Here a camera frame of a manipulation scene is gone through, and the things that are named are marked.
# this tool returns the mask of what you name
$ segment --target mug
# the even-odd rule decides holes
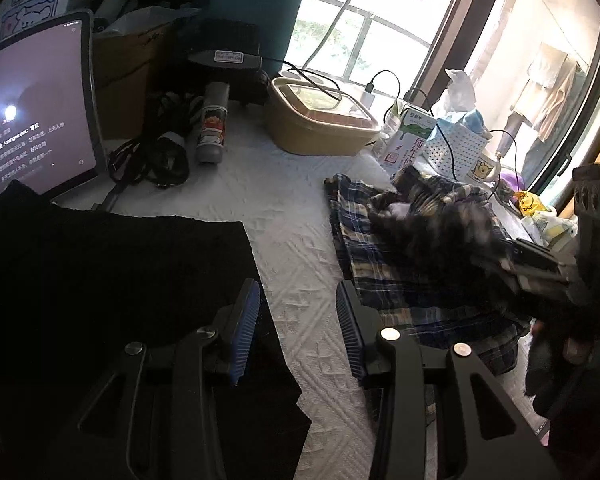
[[[469,170],[466,176],[475,182],[493,182],[501,170],[499,157],[482,152],[478,155],[473,169]]]

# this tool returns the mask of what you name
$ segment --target white poster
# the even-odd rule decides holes
[[[69,0],[3,0],[0,4],[0,41],[48,18],[66,12]]]

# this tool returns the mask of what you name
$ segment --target spray can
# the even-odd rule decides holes
[[[222,161],[229,85],[213,81],[206,86],[202,127],[196,146],[196,160],[217,164]]]

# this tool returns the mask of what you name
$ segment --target silver screw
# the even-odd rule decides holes
[[[142,343],[133,341],[125,346],[125,352],[129,355],[138,355],[142,351],[142,348],[144,348]]]
[[[467,343],[456,343],[454,345],[454,352],[460,357],[468,357],[471,355],[471,347]]]
[[[216,335],[216,329],[212,326],[201,326],[196,330],[196,334],[198,334],[202,339],[211,339]]]
[[[391,327],[383,328],[380,331],[380,335],[382,336],[382,339],[386,339],[387,341],[396,341],[397,339],[400,339],[400,332]]]

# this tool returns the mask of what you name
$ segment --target white tablecloth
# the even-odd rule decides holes
[[[296,478],[368,478],[375,437],[336,316],[342,274],[323,181],[345,173],[388,188],[389,179],[367,150],[355,157],[283,152],[263,128],[260,107],[232,104],[225,142],[217,167],[193,166],[190,179],[171,189],[129,187],[114,212],[244,223],[286,362],[302,388],[299,405],[313,421]],[[58,202],[88,209],[111,187],[103,176]]]

